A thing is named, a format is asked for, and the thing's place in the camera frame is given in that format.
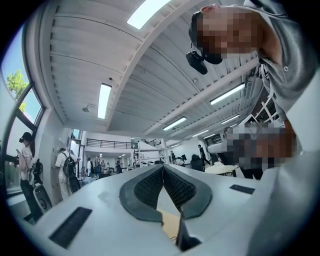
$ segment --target fluorescent light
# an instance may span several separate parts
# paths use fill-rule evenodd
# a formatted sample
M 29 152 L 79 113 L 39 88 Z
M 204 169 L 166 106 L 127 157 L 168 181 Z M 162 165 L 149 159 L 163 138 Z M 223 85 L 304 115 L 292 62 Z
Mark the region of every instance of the fluorescent light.
M 204 139 L 210 138 L 210 137 L 212 137 L 213 135 L 216 135 L 216 134 L 215 134 L 215 133 L 214 133 L 214 134 L 211 134 L 211 135 L 209 135 L 209 136 L 207 136 L 207 137 L 204 137 Z
M 238 115 L 236 115 L 236 116 L 228 119 L 227 121 L 222 122 L 221 124 L 223 125 L 223 124 L 225 124 L 225 123 L 228 123 L 229 121 L 231 121 L 231 120 L 233 120 L 233 119 L 236 119 L 236 118 L 238 118 L 239 116 L 240 116 L 240 115 L 238 114 Z
M 185 117 L 181 117 L 179 120 L 173 122 L 172 124 L 168 125 L 167 127 L 163 128 L 164 131 L 170 130 L 172 127 L 177 126 L 178 124 L 182 123 L 183 121 L 187 120 Z
M 230 95 L 240 91 L 241 89 L 245 88 L 245 83 L 242 83 L 240 85 L 238 85 L 236 88 L 233 88 L 232 90 L 226 92 L 225 94 L 219 96 L 218 98 L 215 98 L 213 100 L 210 101 L 211 105 L 216 104 L 220 101 L 222 101 L 223 99 L 229 97 Z
M 145 0 L 139 8 L 131 15 L 126 23 L 138 30 L 170 0 Z
M 206 133 L 207 131 L 209 131 L 209 130 L 204 130 L 204 131 L 202 131 L 202 132 L 200 132 L 200 133 L 198 133 L 198 134 L 196 134 L 196 135 L 193 135 L 192 137 L 196 137 L 196 136 L 198 136 L 198 135 L 200 135 L 200 134 L 204 134 L 204 133 Z
M 98 102 L 98 118 L 105 119 L 107 112 L 108 99 L 111 86 L 102 83 L 100 85 L 99 102 Z

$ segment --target tree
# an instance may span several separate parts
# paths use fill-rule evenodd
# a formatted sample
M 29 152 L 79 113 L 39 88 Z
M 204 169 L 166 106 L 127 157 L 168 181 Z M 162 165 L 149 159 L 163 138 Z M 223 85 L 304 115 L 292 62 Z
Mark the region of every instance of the tree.
M 9 91 L 15 94 L 14 98 L 17 100 L 29 83 L 24 81 L 24 77 L 21 74 L 21 70 L 18 69 L 14 74 L 12 73 L 7 76 L 6 84 L 8 86 Z M 21 103 L 19 109 L 22 112 L 24 112 L 26 110 L 26 103 Z

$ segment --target balcony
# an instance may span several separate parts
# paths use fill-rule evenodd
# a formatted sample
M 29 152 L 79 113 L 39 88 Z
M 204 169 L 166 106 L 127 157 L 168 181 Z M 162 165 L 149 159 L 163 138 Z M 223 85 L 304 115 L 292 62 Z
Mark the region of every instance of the balcony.
M 138 148 L 138 143 L 87 138 L 86 146 L 95 147 L 95 148 L 105 148 L 105 149 L 133 150 Z

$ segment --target white table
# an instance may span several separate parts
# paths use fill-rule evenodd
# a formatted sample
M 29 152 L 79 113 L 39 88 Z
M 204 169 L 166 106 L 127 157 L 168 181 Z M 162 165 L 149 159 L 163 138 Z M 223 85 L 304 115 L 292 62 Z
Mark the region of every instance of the white table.
M 238 168 L 238 165 L 212 165 L 205 169 L 204 171 L 209 174 L 227 174 L 232 173 L 234 177 L 236 177 L 236 169 Z

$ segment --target black strap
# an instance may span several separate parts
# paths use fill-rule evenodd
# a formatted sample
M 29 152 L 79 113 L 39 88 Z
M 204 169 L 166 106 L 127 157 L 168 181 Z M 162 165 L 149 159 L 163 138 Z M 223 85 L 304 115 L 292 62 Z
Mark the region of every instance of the black strap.
M 71 155 L 69 154 L 69 156 L 67 156 L 65 153 L 63 153 L 62 152 L 62 154 L 64 154 L 64 156 L 66 157 L 66 158 L 68 158 L 68 157 L 71 157 Z

